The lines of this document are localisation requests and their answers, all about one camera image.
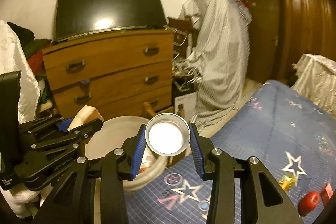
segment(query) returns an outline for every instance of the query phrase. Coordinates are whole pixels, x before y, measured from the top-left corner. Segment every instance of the metal bolt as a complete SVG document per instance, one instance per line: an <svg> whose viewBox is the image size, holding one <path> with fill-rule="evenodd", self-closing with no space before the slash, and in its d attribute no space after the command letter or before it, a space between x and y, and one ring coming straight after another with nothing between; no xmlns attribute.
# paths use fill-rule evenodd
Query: metal bolt
<svg viewBox="0 0 336 224"><path fill-rule="evenodd" d="M85 161L86 161L86 158L85 158L85 157L79 157L79 158L77 158L77 162L78 162L79 164L83 164L83 163L85 163Z"/></svg>
<svg viewBox="0 0 336 224"><path fill-rule="evenodd" d="M250 157L250 162L252 164L257 164L259 162L259 159L257 157Z"/></svg>
<svg viewBox="0 0 336 224"><path fill-rule="evenodd" d="M124 150L122 148L117 148L116 150L114 150L114 153L116 155L122 155L124 153Z"/></svg>
<svg viewBox="0 0 336 224"><path fill-rule="evenodd" d="M222 153L222 150L220 150L219 148L214 148L214 149L212 150L212 153L213 153L214 155L220 155L220 154Z"/></svg>

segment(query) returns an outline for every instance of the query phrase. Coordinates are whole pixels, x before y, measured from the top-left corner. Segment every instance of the chest of drawers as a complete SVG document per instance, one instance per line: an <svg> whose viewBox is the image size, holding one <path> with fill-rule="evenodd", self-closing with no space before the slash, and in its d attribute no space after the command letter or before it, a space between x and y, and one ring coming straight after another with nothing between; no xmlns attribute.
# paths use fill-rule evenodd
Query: chest of drawers
<svg viewBox="0 0 336 224"><path fill-rule="evenodd" d="M143 115L171 104L173 33L134 30L86 35L46 48L43 60L55 102L65 118L84 106L105 120Z"/></svg>

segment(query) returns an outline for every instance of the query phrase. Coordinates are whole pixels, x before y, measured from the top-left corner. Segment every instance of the television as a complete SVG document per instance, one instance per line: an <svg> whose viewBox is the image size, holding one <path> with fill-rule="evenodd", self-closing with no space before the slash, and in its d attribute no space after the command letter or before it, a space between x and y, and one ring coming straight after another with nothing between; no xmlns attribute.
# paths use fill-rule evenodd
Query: television
<svg viewBox="0 0 336 224"><path fill-rule="evenodd" d="M58 0L56 40L116 29L162 28L160 0Z"/></svg>

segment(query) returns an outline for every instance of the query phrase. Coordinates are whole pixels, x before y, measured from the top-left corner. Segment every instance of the mattress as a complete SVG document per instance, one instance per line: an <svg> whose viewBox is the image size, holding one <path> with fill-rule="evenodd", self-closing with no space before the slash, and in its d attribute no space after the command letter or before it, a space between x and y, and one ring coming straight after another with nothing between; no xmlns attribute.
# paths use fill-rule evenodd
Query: mattress
<svg viewBox="0 0 336 224"><path fill-rule="evenodd" d="M336 185L336 121L312 101L286 85L270 80L212 138L232 157L258 157L276 180L294 174L298 183L288 192L297 205L307 192ZM130 223L205 223L212 181L196 174L187 156L134 193L125 195ZM235 223L241 223L239 180L235 179ZM322 201L303 220L312 223Z"/></svg>

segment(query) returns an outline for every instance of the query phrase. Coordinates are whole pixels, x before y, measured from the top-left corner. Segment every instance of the round silver container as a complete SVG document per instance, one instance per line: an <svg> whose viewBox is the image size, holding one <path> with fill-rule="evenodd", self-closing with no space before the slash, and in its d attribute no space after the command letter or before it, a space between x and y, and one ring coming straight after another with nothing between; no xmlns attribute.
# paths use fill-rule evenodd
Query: round silver container
<svg viewBox="0 0 336 224"><path fill-rule="evenodd" d="M162 113L147 124L145 138L148 147L161 156L175 156L189 145L190 129L187 122L173 113Z"/></svg>

